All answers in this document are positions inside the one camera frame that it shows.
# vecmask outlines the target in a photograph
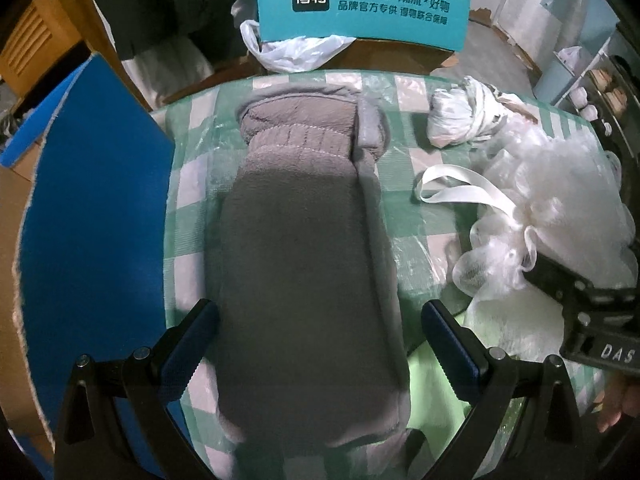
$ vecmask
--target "human hand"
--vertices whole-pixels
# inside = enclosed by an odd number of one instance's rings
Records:
[[[598,430],[601,433],[606,431],[620,420],[623,413],[640,415],[640,383],[630,380],[621,372],[615,372],[607,381],[604,391],[604,402],[597,421]]]

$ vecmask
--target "white plastic bag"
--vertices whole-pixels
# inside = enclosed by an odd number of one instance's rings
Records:
[[[467,76],[458,88],[434,92],[427,136],[437,148],[467,140],[486,140],[512,114],[496,101],[487,86]]]
[[[564,63],[564,65],[571,70],[574,74],[579,71],[578,66],[582,59],[582,47],[581,46],[568,46],[558,52],[558,59]]]
[[[148,48],[122,66],[153,110],[164,99],[213,74],[213,67],[186,36],[173,36]]]
[[[593,134],[579,130],[569,139],[553,139],[515,114],[479,145],[472,163],[482,176],[433,166],[416,189],[428,203],[484,204],[471,228],[472,250],[452,272],[458,288],[474,298],[472,306],[525,288],[522,273],[534,267],[537,251],[596,287],[636,285],[638,263],[628,248],[634,221]],[[472,185],[425,198],[425,184],[445,174]]]
[[[258,44],[260,25],[246,20],[240,25],[242,39],[249,52],[271,72],[306,72],[324,65],[333,56],[347,48],[355,38],[332,35],[328,38],[305,38],[271,41]]]
[[[256,20],[258,17],[258,0],[236,0],[231,6],[234,17],[234,27],[240,28],[246,20]]]

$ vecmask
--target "blue foam board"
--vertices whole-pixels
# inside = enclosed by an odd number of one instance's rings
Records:
[[[260,38],[332,34],[462,50],[470,0],[258,0]]]
[[[28,147],[46,124],[17,265],[31,378],[55,431],[78,355],[125,358],[165,330],[164,215],[174,145],[100,56],[50,97],[11,145]],[[132,414],[123,424],[132,448],[143,449],[141,464],[155,472]]]

